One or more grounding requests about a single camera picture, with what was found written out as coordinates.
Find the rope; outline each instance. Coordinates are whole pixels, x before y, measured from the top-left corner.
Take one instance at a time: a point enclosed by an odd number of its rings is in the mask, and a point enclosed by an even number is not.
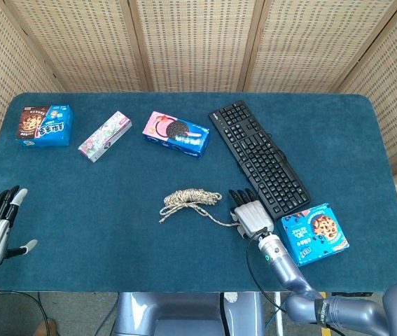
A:
[[[217,201],[221,200],[221,194],[218,192],[209,192],[203,189],[185,189],[175,191],[173,194],[164,198],[164,207],[159,211],[163,216],[159,223],[165,221],[169,216],[173,215],[182,208],[192,208],[201,216],[209,217],[215,223],[222,226],[237,226],[238,223],[226,224],[212,217],[209,212],[204,210],[198,204],[215,205]]]

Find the cookie box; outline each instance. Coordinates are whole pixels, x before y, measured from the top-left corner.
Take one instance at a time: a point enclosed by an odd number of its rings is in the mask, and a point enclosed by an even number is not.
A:
[[[68,146],[74,114],[69,105],[27,106],[16,140],[26,147]]]
[[[283,217],[279,228],[285,246],[298,266],[349,247],[340,224],[327,203]]]
[[[131,120],[116,111],[78,150],[89,160],[96,162],[130,127]]]
[[[145,140],[201,157],[209,138],[209,129],[154,111],[142,132]]]

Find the black keyboard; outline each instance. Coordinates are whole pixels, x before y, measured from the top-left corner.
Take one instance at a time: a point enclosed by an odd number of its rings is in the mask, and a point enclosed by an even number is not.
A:
[[[275,221],[310,202],[285,154],[244,102],[211,112],[209,117]]]

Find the table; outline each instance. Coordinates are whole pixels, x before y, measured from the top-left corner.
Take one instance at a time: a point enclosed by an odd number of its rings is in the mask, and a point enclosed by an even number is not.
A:
[[[0,190],[29,194],[10,247],[39,244],[0,267],[0,288],[17,291],[254,291],[236,229],[191,209],[159,224],[165,196],[204,188],[223,199],[206,209],[230,221],[230,188],[249,182],[208,113],[243,99],[307,187],[310,206],[329,202],[350,243],[301,267],[323,291],[382,291],[397,283],[397,194],[370,102],[347,94],[24,93],[11,102],[0,133]],[[69,104],[71,144],[23,148],[15,142],[24,106]],[[132,128],[96,163],[77,148],[114,111]],[[143,140],[152,111],[211,129],[197,159]],[[253,270],[269,291],[281,287],[252,244]]]

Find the snack box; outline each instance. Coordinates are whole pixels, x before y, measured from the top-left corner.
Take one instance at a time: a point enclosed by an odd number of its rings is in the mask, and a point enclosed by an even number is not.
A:
[[[297,266],[312,263],[349,247],[328,203],[283,217],[279,228]]]
[[[73,121],[69,105],[27,106],[21,113],[16,140],[26,147],[68,146]]]
[[[130,127],[131,120],[116,111],[78,150],[89,160],[96,162]]]
[[[154,111],[142,134],[145,140],[201,157],[207,146],[209,129]]]

